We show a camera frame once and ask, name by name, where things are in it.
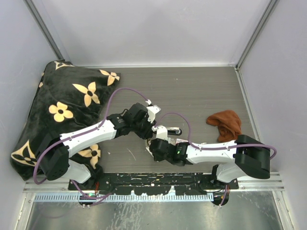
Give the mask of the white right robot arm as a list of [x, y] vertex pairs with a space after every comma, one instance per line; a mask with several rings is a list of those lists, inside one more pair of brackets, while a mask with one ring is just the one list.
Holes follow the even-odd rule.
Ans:
[[269, 179], [271, 155], [276, 153], [275, 148], [247, 135], [223, 143], [196, 144], [170, 138], [164, 126], [157, 128], [155, 138], [148, 139], [145, 146], [158, 162], [167, 161], [176, 166], [213, 162], [210, 182], [217, 189], [242, 176]]

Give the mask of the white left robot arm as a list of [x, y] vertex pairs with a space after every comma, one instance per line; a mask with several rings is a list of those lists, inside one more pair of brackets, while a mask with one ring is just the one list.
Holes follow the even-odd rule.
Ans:
[[134, 132], [141, 139], [153, 136], [155, 117], [160, 112], [157, 105], [144, 106], [135, 103], [121, 114], [109, 115], [106, 120], [59, 137], [47, 135], [40, 144], [36, 156], [38, 164], [49, 181], [67, 178], [79, 183], [85, 190], [94, 188], [96, 178], [84, 163], [72, 157], [94, 144], [112, 140]]

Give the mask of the black stapler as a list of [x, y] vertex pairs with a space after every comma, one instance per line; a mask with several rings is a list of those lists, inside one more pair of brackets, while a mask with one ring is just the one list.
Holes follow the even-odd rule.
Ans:
[[169, 135], [180, 136], [182, 134], [182, 130], [179, 127], [166, 127], [166, 129]]

